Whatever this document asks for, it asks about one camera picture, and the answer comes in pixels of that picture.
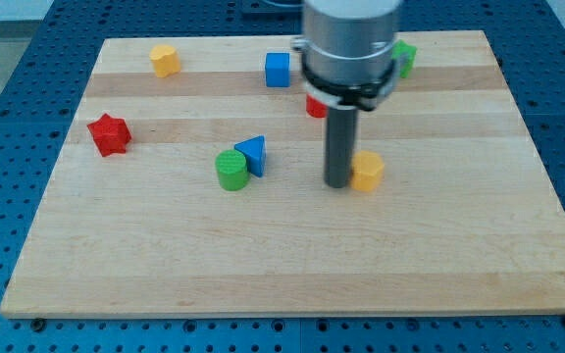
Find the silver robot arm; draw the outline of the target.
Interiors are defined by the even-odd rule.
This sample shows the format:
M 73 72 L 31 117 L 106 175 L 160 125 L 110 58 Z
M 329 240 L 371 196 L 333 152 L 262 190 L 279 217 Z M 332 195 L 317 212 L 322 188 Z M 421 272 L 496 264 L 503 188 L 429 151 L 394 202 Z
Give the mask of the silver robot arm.
M 309 95 L 338 109 L 375 110 L 396 87 L 392 57 L 402 0 L 305 0 L 300 55 Z

